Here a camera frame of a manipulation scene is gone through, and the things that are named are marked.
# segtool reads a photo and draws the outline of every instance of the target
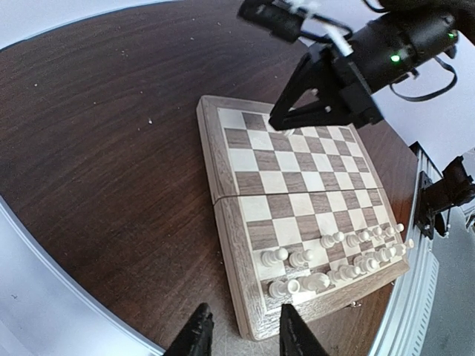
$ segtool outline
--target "table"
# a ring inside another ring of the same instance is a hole
[[[200,302],[216,355],[277,355],[238,336],[194,109],[204,94],[274,102],[305,47],[235,18],[239,1],[119,11],[0,52],[0,194],[99,302],[167,347]],[[416,157],[360,130],[406,223]],[[391,285],[310,324],[331,355],[365,355]]]

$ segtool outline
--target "folding chessboard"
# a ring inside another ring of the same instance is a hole
[[[269,296],[276,280],[327,273],[357,256],[401,243],[399,234],[349,247],[325,249],[321,237],[358,233],[396,221],[381,181],[349,127],[302,128],[276,132],[269,125],[272,105],[204,96],[197,107],[200,135],[226,273],[243,337],[262,340],[278,334],[282,303],[291,303],[309,322],[395,280],[409,266],[394,257],[371,273],[320,291],[282,298]],[[311,249],[304,267],[288,260],[273,267],[263,251]]]

